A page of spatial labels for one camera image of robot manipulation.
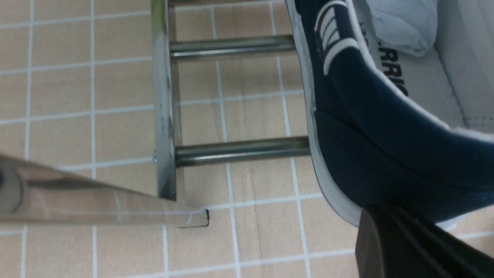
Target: sneaker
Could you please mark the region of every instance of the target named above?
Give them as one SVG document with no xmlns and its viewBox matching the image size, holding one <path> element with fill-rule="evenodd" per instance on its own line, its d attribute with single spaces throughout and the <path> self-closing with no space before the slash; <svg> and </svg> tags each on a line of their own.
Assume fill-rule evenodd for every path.
<svg viewBox="0 0 494 278">
<path fill-rule="evenodd" d="M 494 204 L 494 2 L 440 2 L 415 57 L 373 35 L 365 0 L 287 0 L 317 179 L 355 226 L 371 204 L 443 227 Z"/>
</svg>

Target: shoe insole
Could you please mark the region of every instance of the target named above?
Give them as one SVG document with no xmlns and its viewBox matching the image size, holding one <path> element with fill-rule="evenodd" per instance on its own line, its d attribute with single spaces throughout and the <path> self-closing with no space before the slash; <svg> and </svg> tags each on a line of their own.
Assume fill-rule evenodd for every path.
<svg viewBox="0 0 494 278">
<path fill-rule="evenodd" d="M 376 67 L 422 108 L 451 127 L 465 127 L 461 107 L 435 49 L 415 57 L 384 46 L 374 35 L 366 2 L 354 0 L 354 6 Z"/>
</svg>

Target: chrome stool leg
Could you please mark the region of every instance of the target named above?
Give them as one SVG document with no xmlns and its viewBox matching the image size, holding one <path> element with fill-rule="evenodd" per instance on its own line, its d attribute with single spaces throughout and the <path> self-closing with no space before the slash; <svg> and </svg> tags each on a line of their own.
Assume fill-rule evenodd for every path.
<svg viewBox="0 0 494 278">
<path fill-rule="evenodd" d="M 232 3 L 227 0 L 152 0 L 153 63 L 155 78 L 156 163 L 160 197 L 183 203 L 181 167 L 310 155 L 307 137 L 264 139 L 181 146 L 174 117 L 179 105 L 172 67 L 179 60 L 219 59 L 245 55 L 279 55 L 295 51 L 292 36 L 223 39 L 170 43 L 168 6 Z"/>
</svg>

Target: beige floor tile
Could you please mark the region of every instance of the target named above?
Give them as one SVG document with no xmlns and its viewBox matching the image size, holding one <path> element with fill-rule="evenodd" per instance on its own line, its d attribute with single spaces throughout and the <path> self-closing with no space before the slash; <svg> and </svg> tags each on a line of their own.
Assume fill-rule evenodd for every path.
<svg viewBox="0 0 494 278">
<path fill-rule="evenodd" d="M 90 27 L 89 21 L 35 26 L 33 66 L 89 62 Z"/>
<path fill-rule="evenodd" d="M 186 10 L 175 12 L 176 40 L 212 40 L 211 10 Z"/>
<path fill-rule="evenodd" d="M 183 106 L 180 117 L 183 145 L 223 142 L 219 104 Z"/>
<path fill-rule="evenodd" d="M 29 28 L 0 29 L 0 70 L 28 67 Z"/>
<path fill-rule="evenodd" d="M 293 261 L 242 268 L 242 278 L 305 278 L 305 262 Z"/>
<path fill-rule="evenodd" d="M 342 220 L 324 198 L 302 201 L 309 253 L 353 249 L 357 228 Z"/>
<path fill-rule="evenodd" d="M 224 96 L 280 91 L 275 57 L 222 60 L 219 63 Z"/>
<path fill-rule="evenodd" d="M 98 277 L 163 272 L 163 229 L 150 227 L 97 229 Z"/>
<path fill-rule="evenodd" d="M 224 270 L 224 271 L 215 271 L 208 273 L 200 273 L 200 274 L 190 274 L 184 276 L 175 276 L 178 278 L 236 278 L 236 273 L 234 269 Z"/>
<path fill-rule="evenodd" d="M 94 0 L 94 14 L 116 14 L 135 11 L 150 11 L 151 1 L 136 0 Z"/>
<path fill-rule="evenodd" d="M 0 153 L 24 159 L 26 125 L 0 125 Z"/>
<path fill-rule="evenodd" d="M 30 158 L 52 165 L 91 162 L 91 118 L 89 116 L 49 121 L 32 121 Z"/>
<path fill-rule="evenodd" d="M 26 117 L 27 74 L 0 75 L 0 119 Z"/>
<path fill-rule="evenodd" d="M 0 24 L 29 22 L 29 0 L 3 0 Z"/>
<path fill-rule="evenodd" d="M 151 157 L 155 149 L 153 111 L 96 116 L 96 160 Z"/>
<path fill-rule="evenodd" d="M 295 202 L 236 208 L 235 219 L 241 262 L 302 254 Z"/>
<path fill-rule="evenodd" d="M 170 271 L 234 262 L 230 210 L 210 212 L 209 227 L 168 229 Z"/>
<path fill-rule="evenodd" d="M 465 239 L 464 242 L 480 252 L 494 258 L 494 236 L 491 235 L 469 238 Z"/>
<path fill-rule="evenodd" d="M 91 110 L 89 67 L 32 73 L 31 115 L 65 114 Z"/>
<path fill-rule="evenodd" d="M 22 235 L 0 236 L 0 273 L 2 277 L 21 277 Z"/>
<path fill-rule="evenodd" d="M 194 207 L 228 203 L 228 185 L 224 164 L 184 169 L 185 200 Z"/>
<path fill-rule="evenodd" d="M 96 109 L 154 103 L 152 61 L 96 65 L 94 76 Z"/>
<path fill-rule="evenodd" d="M 34 20 L 53 20 L 89 15 L 89 0 L 34 1 Z"/>
<path fill-rule="evenodd" d="M 96 60 L 151 56 L 151 17 L 99 19 L 94 23 Z"/>
<path fill-rule="evenodd" d="M 460 220 L 453 234 L 494 231 L 494 206 L 474 211 Z"/>
<path fill-rule="evenodd" d="M 287 113 L 292 136 L 307 136 L 307 114 L 303 95 L 287 95 Z"/>
<path fill-rule="evenodd" d="M 280 97 L 225 103 L 228 141 L 286 137 Z"/>
<path fill-rule="evenodd" d="M 272 36 L 271 12 L 266 3 L 214 8 L 218 38 Z"/>
<path fill-rule="evenodd" d="M 298 189 L 300 194 L 321 193 L 316 173 L 314 172 L 312 158 L 310 156 L 296 157 L 295 170 L 297 171 Z"/>
<path fill-rule="evenodd" d="M 29 228 L 26 278 L 90 277 L 92 228 Z"/>
<path fill-rule="evenodd" d="M 215 61 L 178 64 L 180 101 L 219 98 Z"/>
<path fill-rule="evenodd" d="M 233 200 L 244 202 L 294 196 L 290 159 L 232 163 Z"/>
<path fill-rule="evenodd" d="M 96 169 L 100 181 L 149 195 L 158 194 L 153 162 Z"/>
<path fill-rule="evenodd" d="M 288 16 L 287 5 L 285 3 L 273 3 L 273 14 L 277 35 L 290 35 L 291 24 Z"/>
<path fill-rule="evenodd" d="M 317 258 L 310 260 L 313 278 L 357 278 L 355 254 Z"/>
<path fill-rule="evenodd" d="M 300 61 L 297 54 L 293 53 L 280 56 L 280 65 L 285 91 L 302 90 L 302 72 L 300 71 Z"/>
</svg>

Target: white stripe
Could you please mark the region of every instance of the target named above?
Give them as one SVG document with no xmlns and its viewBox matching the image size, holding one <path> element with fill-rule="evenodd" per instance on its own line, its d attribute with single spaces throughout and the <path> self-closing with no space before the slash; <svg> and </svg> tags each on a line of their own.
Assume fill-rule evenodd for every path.
<svg viewBox="0 0 494 278">
<path fill-rule="evenodd" d="M 333 47 L 331 47 L 331 49 L 326 55 L 326 58 L 324 59 L 324 75 L 328 75 L 329 66 L 331 65 L 331 62 L 336 57 L 336 55 L 338 55 L 338 53 L 342 52 L 344 49 L 348 47 L 354 47 L 356 49 L 359 49 L 357 41 L 352 38 L 342 39 L 339 42 L 337 42 Z"/>
<path fill-rule="evenodd" d="M 333 6 L 333 5 L 341 5 L 341 6 L 344 6 L 346 7 L 346 3 L 344 1 L 330 1 L 330 2 L 327 2 L 320 10 L 319 10 L 319 13 L 317 15 L 317 19 L 316 19 L 316 26 L 314 26 L 314 31 L 317 31 L 317 26 L 318 26 L 318 23 L 319 23 L 319 20 L 321 19 L 321 16 L 323 15 L 323 12 L 326 10 L 326 8 L 328 8 L 329 6 Z"/>
<path fill-rule="evenodd" d="M 334 43 L 336 40 L 339 40 L 340 37 L 339 37 L 339 33 L 338 31 L 336 31 L 334 33 L 334 35 L 329 39 L 329 42 L 327 42 L 326 44 L 324 44 L 324 46 L 329 46 L 330 44 Z"/>
<path fill-rule="evenodd" d="M 329 8 L 328 12 L 323 18 L 323 22 L 321 23 L 321 29 L 319 30 L 319 36 L 322 38 L 324 36 L 324 31 L 326 29 L 332 29 L 331 32 L 336 30 L 336 19 L 334 18 L 334 8 Z"/>
<path fill-rule="evenodd" d="M 338 26 L 336 25 L 336 20 L 333 20 L 331 22 L 331 24 L 326 28 L 326 32 L 324 33 L 324 36 L 322 37 L 323 48 L 326 48 L 330 44 L 329 39 L 331 39 L 331 42 L 334 42 L 335 40 L 339 39 L 339 32 L 338 32 L 337 28 L 338 28 Z"/>
</svg>

